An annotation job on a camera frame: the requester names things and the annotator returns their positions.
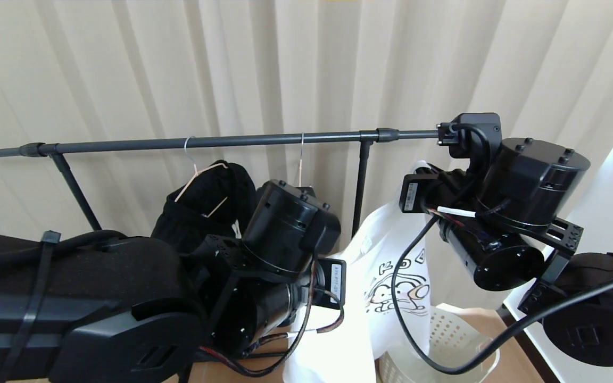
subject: white label sticker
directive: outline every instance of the white label sticker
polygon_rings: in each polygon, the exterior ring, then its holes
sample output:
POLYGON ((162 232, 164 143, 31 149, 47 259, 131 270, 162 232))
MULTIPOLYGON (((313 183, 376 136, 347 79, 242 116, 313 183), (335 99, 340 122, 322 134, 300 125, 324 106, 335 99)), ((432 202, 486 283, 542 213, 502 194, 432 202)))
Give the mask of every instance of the white label sticker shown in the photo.
POLYGON ((413 205, 416 204, 416 193, 418 192, 418 184, 412 182, 408 184, 408 192, 406 193, 406 203, 403 206, 404 211, 413 210, 413 205))
MULTIPOLYGON (((340 295, 341 289, 340 285, 342 284, 342 265, 341 264, 333 264, 330 268, 330 291, 335 294, 338 299, 342 299, 340 295)), ((333 298, 330 298, 331 303, 337 303, 333 298)))

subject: brown floor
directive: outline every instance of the brown floor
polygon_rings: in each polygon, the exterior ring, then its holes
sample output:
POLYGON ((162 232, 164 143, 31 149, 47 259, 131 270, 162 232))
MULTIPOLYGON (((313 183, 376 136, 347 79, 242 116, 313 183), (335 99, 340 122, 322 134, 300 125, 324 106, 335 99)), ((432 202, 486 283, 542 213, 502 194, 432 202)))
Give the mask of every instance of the brown floor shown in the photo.
MULTIPOLYGON (((506 329, 503 320, 496 311, 484 309, 466 309, 460 312, 460 317, 479 332, 489 337, 496 337, 506 329)), ((286 342, 275 342, 266 345, 260 351, 279 351, 285 349, 286 342)), ((275 362, 276 359, 262 361, 246 361, 245 365, 252 369, 262 369, 275 362)), ((246 378, 223 366, 221 363, 197 363, 190 374, 190 383, 281 383, 283 369, 261 379, 246 378)), ((509 340, 501 347, 501 360, 492 373, 487 376, 484 383, 543 383, 542 378, 533 367, 526 354, 514 339, 509 340)), ((45 383, 47 380, 26 380, 20 383, 45 383)), ((177 377, 165 381, 177 383, 177 377)))

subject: perforated basket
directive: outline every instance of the perforated basket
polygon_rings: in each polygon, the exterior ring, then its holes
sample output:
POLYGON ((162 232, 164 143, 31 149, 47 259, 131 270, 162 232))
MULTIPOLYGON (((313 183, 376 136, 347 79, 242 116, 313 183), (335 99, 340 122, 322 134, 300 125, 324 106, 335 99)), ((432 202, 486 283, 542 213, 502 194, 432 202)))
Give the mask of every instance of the perforated basket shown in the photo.
MULTIPOLYGON (((430 358, 446 367, 457 367, 472 359, 491 338, 474 329, 459 316, 432 308, 430 358)), ((462 375, 446 375, 431 368, 408 342, 391 347, 380 359, 383 383, 479 383, 496 367, 500 351, 462 375)))

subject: pole connector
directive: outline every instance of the pole connector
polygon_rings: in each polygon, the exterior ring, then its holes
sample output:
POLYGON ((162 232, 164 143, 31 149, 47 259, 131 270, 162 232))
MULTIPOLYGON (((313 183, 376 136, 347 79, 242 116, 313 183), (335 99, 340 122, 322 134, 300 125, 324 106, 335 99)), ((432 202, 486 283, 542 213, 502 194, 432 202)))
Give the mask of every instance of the pole connector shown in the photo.
POLYGON ((23 157, 46 157, 39 151, 39 147, 44 143, 29 143, 18 148, 20 155, 23 157))
POLYGON ((392 128, 377 128, 378 143, 389 143, 399 140, 399 130, 392 128))

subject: beige curtain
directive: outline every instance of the beige curtain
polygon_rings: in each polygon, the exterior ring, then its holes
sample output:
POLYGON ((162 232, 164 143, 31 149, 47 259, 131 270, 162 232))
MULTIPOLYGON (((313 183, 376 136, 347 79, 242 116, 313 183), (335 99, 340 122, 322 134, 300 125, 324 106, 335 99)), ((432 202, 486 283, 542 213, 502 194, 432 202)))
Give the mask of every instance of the beige curtain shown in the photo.
MULTIPOLYGON (((613 146, 613 0, 0 2, 0 147, 237 134, 432 129, 498 112, 504 136, 572 146, 595 167, 613 146)), ((194 150, 256 184, 296 181, 299 145, 194 150)), ((183 151, 68 155, 105 228, 149 235, 190 177, 183 151)), ((432 140, 372 147, 366 215, 432 140)), ((302 182, 350 237, 358 146, 306 145, 302 182)), ((50 160, 0 160, 0 233, 89 230, 50 160)), ((430 234, 435 302, 494 307, 430 234)))

